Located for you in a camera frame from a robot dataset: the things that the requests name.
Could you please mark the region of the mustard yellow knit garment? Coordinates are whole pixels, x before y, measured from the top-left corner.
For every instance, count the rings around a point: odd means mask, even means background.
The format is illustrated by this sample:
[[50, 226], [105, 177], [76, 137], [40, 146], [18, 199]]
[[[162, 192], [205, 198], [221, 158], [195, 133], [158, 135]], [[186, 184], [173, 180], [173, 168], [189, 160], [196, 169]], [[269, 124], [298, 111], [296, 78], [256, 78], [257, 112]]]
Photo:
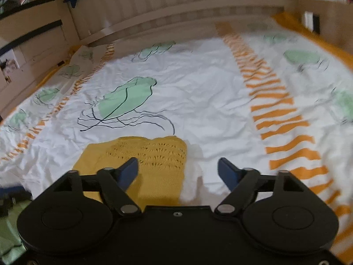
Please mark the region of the mustard yellow knit garment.
[[138, 159], [138, 176], [127, 190], [141, 208], [147, 205], [179, 206], [187, 145], [178, 137], [147, 139], [121, 137], [109, 142], [90, 144], [74, 164], [83, 175], [94, 175], [103, 168], [118, 168], [130, 158]]

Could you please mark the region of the white leaf print bedsheet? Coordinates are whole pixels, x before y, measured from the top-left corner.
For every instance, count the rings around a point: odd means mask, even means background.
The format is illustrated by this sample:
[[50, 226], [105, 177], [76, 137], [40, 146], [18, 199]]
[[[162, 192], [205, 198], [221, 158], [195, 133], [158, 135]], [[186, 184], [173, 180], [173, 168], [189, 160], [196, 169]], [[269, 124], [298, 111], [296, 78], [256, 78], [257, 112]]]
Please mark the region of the white leaf print bedsheet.
[[352, 263], [352, 55], [286, 13], [81, 46], [1, 123], [1, 186], [39, 196], [90, 144], [175, 136], [180, 205], [227, 193], [217, 161], [287, 170], [335, 212]]

